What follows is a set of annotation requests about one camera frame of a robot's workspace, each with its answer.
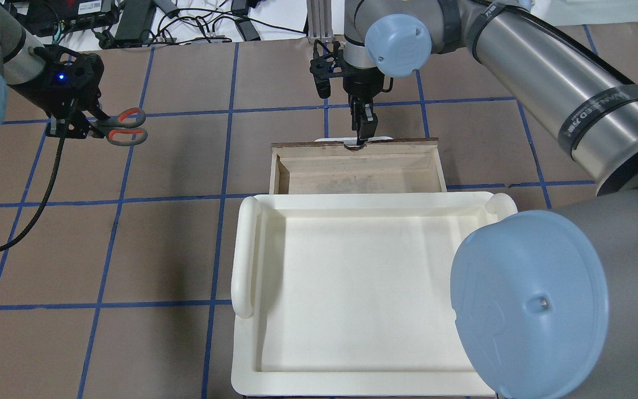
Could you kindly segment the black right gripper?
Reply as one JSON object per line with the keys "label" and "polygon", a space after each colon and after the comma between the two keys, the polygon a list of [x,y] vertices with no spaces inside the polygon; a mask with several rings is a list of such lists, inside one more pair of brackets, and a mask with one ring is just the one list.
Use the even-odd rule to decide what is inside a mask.
{"label": "black right gripper", "polygon": [[356,133],[356,146],[362,146],[374,138],[378,117],[374,112],[374,98],[393,89],[393,78],[385,76],[379,68],[357,69],[353,75],[343,78],[343,88],[350,101],[351,128]]}

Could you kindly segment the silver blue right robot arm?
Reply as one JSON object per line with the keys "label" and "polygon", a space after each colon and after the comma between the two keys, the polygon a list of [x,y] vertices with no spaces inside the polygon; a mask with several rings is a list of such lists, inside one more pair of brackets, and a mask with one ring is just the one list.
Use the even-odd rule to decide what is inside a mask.
{"label": "silver blue right robot arm", "polygon": [[[638,83],[638,22],[560,29]],[[448,189],[547,209],[595,197],[590,176],[466,49],[437,55],[377,99],[380,136],[436,137]]]}

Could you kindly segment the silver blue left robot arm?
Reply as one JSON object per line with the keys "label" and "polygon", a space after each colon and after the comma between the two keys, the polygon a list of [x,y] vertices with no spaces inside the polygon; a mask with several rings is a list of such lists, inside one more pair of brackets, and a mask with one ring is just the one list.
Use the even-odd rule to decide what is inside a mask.
{"label": "silver blue left robot arm", "polygon": [[100,106],[101,57],[43,44],[0,5],[0,124],[10,90],[50,119],[50,137],[104,138],[99,121],[108,119]]}

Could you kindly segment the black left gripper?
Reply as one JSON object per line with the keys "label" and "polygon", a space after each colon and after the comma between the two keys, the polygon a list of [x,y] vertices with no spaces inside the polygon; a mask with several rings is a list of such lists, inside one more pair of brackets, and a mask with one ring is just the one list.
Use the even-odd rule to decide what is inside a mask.
{"label": "black left gripper", "polygon": [[96,54],[83,54],[60,45],[26,45],[8,62],[8,85],[50,118],[46,137],[103,139],[86,118],[66,120],[88,112],[96,121],[110,116],[101,108],[99,84],[104,64]]}

